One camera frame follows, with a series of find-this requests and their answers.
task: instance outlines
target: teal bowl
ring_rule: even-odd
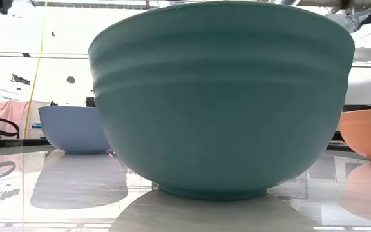
[[[89,49],[113,149],[160,190],[239,200],[309,168],[333,136],[354,42],[340,25],[248,1],[152,10]]]

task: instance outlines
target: bowl foot ring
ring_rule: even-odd
[[[107,153],[107,150],[96,150],[96,151],[65,151],[66,155],[103,155]]]
[[[267,190],[256,190],[256,191],[230,191],[230,192],[218,192],[218,191],[194,191],[187,189],[172,188],[165,185],[159,185],[159,190],[169,193],[178,197],[191,198],[196,200],[247,200],[250,198],[262,197],[267,194]]]

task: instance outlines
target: wall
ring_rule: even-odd
[[[371,68],[352,68],[345,104],[371,104]]]
[[[87,54],[94,37],[108,26],[143,10],[37,7],[27,9],[21,18],[0,17],[0,52],[39,53],[43,18],[43,53]],[[20,101],[28,101],[37,67],[36,58],[0,57],[0,89],[20,87]],[[31,81],[31,86],[10,82],[12,74]],[[75,77],[75,84],[66,82]],[[59,104],[84,104],[92,95],[92,77],[87,59],[41,59],[34,100]]]

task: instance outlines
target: bowl rim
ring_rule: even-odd
[[[366,110],[353,110],[353,111],[348,111],[348,112],[341,112],[341,114],[343,115],[347,115],[347,114],[350,114],[350,113],[358,113],[358,112],[368,112],[368,111],[371,111],[371,109],[366,109]]]
[[[48,108],[48,107],[52,107],[52,108],[96,108],[96,107],[92,107],[92,106],[40,106],[40,108]]]
[[[104,29],[103,31],[98,33],[98,35],[96,35],[94,37],[90,46],[88,47],[88,51],[91,50],[91,47],[93,46],[94,42],[99,38],[99,36],[101,36],[102,34],[106,33],[107,31],[111,30],[115,26],[118,26],[122,23],[125,23],[127,21],[136,19],[138,17],[143,17],[143,16],[148,15],[148,14],[156,14],[156,13],[159,13],[159,12],[164,12],[164,11],[169,11],[169,10],[178,10],[180,8],[197,7],[197,6],[200,6],[200,5],[202,5],[202,6],[205,6],[205,5],[262,5],[262,6],[267,6],[267,7],[281,8],[281,9],[284,9],[284,10],[298,11],[298,12],[301,12],[302,14],[307,14],[307,15],[310,15],[312,17],[319,17],[321,19],[326,20],[327,22],[335,24],[335,25],[337,25],[338,28],[341,28],[342,31],[344,31],[345,33],[347,33],[350,36],[350,33],[345,28],[343,28],[342,26],[340,26],[339,24],[337,24],[333,20],[331,20],[327,17],[324,17],[322,15],[319,15],[317,13],[310,12],[310,11],[304,10],[304,9],[300,9],[300,8],[297,8],[297,7],[294,7],[294,6],[286,6],[286,5],[272,4],[272,3],[259,3],[259,2],[244,1],[244,0],[238,0],[238,1],[202,1],[202,2],[196,2],[196,3],[188,3],[188,4],[173,5],[173,6],[151,9],[151,10],[147,10],[145,12],[127,17],[127,18],[125,18],[121,21],[118,21],[118,22],[110,25],[109,27],[107,27],[106,29]]]

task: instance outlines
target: yellow cord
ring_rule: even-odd
[[[30,96],[30,103],[28,104],[28,109],[26,111],[26,117],[25,117],[25,127],[24,127],[24,137],[23,139],[26,139],[26,134],[28,132],[28,118],[30,116],[30,110],[31,110],[31,102],[33,93],[35,90],[35,84],[37,83],[37,76],[39,71],[39,62],[41,61],[41,54],[43,53],[43,47],[44,47],[44,32],[45,32],[45,24],[46,24],[46,8],[48,5],[48,0],[45,0],[45,6],[44,6],[44,16],[43,16],[43,26],[42,26],[42,32],[41,32],[41,44],[39,47],[39,55],[37,60],[37,69],[35,71],[35,75],[33,77],[33,84],[32,84],[32,90],[31,90],[31,96]]]
[[[42,32],[41,32],[41,44],[40,44],[40,47],[39,47],[39,55],[38,55],[38,60],[37,60],[37,69],[35,71],[35,75],[33,77],[33,84],[32,84],[32,90],[31,90],[31,96],[30,96],[30,101],[28,103],[28,109],[26,111],[26,117],[25,117],[25,127],[24,127],[24,136],[23,136],[23,139],[26,139],[26,134],[28,132],[28,119],[29,119],[29,116],[30,116],[30,110],[31,110],[31,103],[32,103],[32,97],[33,97],[33,93],[34,93],[34,90],[35,90],[35,84],[37,83],[37,76],[38,76],[38,70],[39,70],[39,62],[41,60],[41,54],[43,52],[43,47],[44,47],[44,32],[45,32],[45,24],[46,24],[46,9],[47,9],[47,6],[48,6],[48,0],[45,0],[45,5],[44,5],[44,15],[43,15],[43,25],[42,25]],[[21,166],[22,166],[22,183],[21,183],[21,188],[23,190],[23,231],[25,231],[25,154],[23,154],[23,157],[22,157],[22,162],[21,162]]]

